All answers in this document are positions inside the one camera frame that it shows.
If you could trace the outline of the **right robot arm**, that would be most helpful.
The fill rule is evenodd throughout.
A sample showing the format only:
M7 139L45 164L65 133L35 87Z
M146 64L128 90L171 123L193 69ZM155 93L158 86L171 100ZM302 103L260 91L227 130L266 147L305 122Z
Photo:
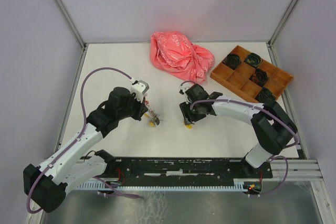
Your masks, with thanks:
M220 92L209 94L193 81L182 82L179 89L185 97L185 102L179 105L185 126L212 115L225 116L253 127L258 143L243 158L241 172L246 177L254 177L264 162L299 143L296 125L276 101L233 100Z

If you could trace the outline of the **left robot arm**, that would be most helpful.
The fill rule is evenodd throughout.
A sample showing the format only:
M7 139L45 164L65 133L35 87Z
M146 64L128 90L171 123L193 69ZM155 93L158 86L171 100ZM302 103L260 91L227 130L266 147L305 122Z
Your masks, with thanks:
M147 112L144 95L149 86L144 82L134 83L130 89L114 88L106 101L85 118L83 129L65 146L38 166L29 164L23 171L26 207L34 201L46 213L56 210L66 196L87 180L99 175L112 176L116 171L113 156L99 151L87 162L78 163L85 152L104 139L118 127L121 120L141 120Z

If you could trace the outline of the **metal keyring with keys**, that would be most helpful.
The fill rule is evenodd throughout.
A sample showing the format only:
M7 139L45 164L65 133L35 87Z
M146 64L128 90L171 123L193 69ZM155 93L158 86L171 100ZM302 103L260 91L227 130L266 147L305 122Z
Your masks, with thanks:
M155 127L160 125L160 115L156 113L152 108L150 108L149 101L145 100L145 106L148 109L146 113L144 113L145 117L149 119L150 127Z

